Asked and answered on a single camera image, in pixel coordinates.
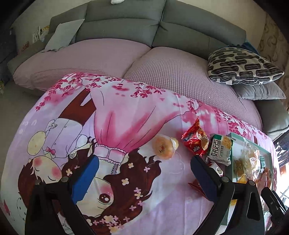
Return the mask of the green edged pastry packet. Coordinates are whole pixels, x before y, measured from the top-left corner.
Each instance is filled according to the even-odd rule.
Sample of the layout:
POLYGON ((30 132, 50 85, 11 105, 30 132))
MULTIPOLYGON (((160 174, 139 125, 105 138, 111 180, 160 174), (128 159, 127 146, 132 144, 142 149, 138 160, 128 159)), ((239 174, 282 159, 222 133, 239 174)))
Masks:
POLYGON ((243 142, 241 156, 234 157, 234 173, 239 178, 243 173, 248 180, 256 181, 261 170, 260 150, 258 147, 243 142))

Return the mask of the white tray teal rim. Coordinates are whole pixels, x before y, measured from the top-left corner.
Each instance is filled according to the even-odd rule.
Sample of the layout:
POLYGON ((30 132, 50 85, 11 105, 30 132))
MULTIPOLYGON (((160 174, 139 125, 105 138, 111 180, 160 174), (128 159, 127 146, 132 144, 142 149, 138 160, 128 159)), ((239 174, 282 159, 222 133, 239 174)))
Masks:
POLYGON ((231 147, 231 164, 222 165, 224 176, 232 182, 245 184, 252 180, 258 192, 264 187, 273 189, 273 163, 271 154, 244 137, 230 133, 233 141, 231 147))

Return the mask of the red gold packet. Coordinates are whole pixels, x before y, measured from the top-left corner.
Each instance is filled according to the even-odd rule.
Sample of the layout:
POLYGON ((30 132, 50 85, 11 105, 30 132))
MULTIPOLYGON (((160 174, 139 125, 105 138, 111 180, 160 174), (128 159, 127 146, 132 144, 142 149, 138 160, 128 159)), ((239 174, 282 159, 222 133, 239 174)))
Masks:
POLYGON ((204 198, 207 199, 207 196, 205 195, 203 189, 201 188, 199 182, 197 179, 195 179, 193 182, 188 183, 188 185, 194 189, 198 194, 200 194, 201 196, 203 196, 204 198))

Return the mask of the red white small packet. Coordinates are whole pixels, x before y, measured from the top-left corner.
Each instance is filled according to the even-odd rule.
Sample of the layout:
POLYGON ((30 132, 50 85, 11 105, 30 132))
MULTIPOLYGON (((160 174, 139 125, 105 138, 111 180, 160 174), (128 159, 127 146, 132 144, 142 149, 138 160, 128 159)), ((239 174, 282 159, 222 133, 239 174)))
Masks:
POLYGON ((212 168, 213 170, 215 170, 215 172, 218 174, 219 177, 223 177, 224 176, 224 172, 221 169, 221 167, 215 163, 214 161, 210 161, 210 163, 208 163, 208 166, 210 168, 212 168))

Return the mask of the green white cracker packet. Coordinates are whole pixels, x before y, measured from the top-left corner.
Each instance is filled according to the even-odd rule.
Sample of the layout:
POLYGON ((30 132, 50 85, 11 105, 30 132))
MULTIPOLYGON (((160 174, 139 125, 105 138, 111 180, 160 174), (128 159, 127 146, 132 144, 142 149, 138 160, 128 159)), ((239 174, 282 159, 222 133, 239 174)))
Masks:
POLYGON ((233 139, 228 136, 219 134, 212 135, 208 158, 217 163, 229 166, 232 162, 233 143, 233 139))

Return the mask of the red good luck snack packet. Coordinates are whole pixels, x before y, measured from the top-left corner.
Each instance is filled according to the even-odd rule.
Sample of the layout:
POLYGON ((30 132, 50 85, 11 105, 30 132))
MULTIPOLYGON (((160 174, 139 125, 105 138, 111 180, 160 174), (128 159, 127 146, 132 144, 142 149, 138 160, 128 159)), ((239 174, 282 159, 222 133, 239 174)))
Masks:
POLYGON ((208 150, 209 138, 201 128, 199 119, 182 135, 181 140, 194 155, 202 156, 208 150))

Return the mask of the clear round bun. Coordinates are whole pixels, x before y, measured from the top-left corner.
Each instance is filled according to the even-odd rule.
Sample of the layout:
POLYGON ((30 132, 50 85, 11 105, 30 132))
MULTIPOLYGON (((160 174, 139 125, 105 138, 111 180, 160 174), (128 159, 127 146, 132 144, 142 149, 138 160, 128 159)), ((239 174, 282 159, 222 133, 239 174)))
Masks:
POLYGON ((172 158, 178 147, 179 142, 176 138, 166 135, 156 135, 152 139, 152 150, 154 154, 164 160, 172 158))

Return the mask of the orange beige biscuit packet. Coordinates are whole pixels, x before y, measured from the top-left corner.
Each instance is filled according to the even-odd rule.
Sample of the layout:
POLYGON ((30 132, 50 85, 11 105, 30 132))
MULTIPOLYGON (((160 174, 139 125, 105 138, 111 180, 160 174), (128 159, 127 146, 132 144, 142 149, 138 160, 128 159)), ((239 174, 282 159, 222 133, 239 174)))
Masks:
POLYGON ((261 194, 262 190, 265 187, 271 188, 272 183, 272 172, 267 167, 264 167, 261 169, 261 172, 259 173, 259 176, 256 180, 257 190, 258 193, 261 194))

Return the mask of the yellow soft bread packet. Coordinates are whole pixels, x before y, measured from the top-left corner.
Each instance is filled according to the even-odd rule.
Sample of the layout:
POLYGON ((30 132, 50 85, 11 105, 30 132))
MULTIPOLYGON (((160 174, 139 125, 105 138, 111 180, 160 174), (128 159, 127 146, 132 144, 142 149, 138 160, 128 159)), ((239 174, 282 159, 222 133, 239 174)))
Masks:
POLYGON ((230 202, 230 207, 234 207, 237 201, 243 197, 247 182, 248 182, 248 179, 244 173, 238 178, 237 181, 233 180, 235 191, 230 202))

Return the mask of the black metal rack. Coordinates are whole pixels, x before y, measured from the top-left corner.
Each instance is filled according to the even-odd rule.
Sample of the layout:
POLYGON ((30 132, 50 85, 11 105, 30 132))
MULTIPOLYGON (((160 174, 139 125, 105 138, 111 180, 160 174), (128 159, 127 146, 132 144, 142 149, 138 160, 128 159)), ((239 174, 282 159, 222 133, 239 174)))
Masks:
POLYGON ((289 133, 283 133, 274 142, 277 153, 279 167, 286 165, 289 162, 289 133))

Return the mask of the pink cartoon print cloth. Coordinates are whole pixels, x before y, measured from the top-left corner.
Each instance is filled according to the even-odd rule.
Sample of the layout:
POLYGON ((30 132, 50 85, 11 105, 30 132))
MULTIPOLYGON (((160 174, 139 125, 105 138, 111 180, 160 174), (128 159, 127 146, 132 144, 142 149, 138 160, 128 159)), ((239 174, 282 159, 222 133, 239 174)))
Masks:
POLYGON ((165 160, 151 141, 181 140, 196 121, 207 135, 235 133, 257 142, 278 177, 273 141, 245 121, 146 83, 76 72, 54 84, 21 122, 6 156, 1 209, 24 234, 34 182, 72 177, 96 157, 99 168, 77 203, 96 234, 193 234, 212 203, 189 185, 192 153, 180 142, 165 160))

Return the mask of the grey cushion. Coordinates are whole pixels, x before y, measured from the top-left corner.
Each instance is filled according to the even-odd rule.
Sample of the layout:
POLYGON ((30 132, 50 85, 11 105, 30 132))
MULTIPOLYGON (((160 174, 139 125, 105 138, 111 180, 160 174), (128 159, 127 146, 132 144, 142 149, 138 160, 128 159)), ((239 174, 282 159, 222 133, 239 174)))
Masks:
POLYGON ((262 85, 234 85, 233 89, 238 98, 248 100, 275 100, 286 99, 284 92, 275 83, 270 82, 262 85))

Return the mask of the beige patterned curtain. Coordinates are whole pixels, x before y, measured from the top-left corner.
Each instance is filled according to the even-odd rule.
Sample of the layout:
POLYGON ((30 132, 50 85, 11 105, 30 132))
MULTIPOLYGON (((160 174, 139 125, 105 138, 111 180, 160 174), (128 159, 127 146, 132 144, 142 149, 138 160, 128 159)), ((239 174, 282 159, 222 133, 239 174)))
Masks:
POLYGON ((284 71, 284 75, 275 82, 286 95, 282 102, 288 111, 288 40, 268 14, 258 51, 261 56, 284 71))

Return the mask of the blue cloth behind pillow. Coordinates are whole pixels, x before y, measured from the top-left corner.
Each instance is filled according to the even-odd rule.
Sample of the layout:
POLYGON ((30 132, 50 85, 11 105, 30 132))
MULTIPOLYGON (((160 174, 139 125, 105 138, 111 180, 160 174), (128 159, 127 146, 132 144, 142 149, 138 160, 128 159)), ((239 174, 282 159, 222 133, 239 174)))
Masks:
POLYGON ((256 48, 254 48, 254 46, 252 46, 252 44, 250 44, 249 42, 245 42, 241 45, 242 48, 249 50, 257 55, 259 55, 259 52, 256 50, 256 48))

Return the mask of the light grey small pillow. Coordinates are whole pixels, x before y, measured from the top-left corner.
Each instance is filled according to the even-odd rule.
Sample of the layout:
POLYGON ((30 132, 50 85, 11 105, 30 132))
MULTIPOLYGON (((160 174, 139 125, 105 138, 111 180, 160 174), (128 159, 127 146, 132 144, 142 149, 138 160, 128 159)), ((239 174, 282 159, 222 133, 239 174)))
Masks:
POLYGON ((55 30, 55 33, 46 44, 43 52, 58 51, 61 48, 67 47, 79 30, 80 26, 83 24, 84 20, 85 19, 79 19, 59 24, 55 30))

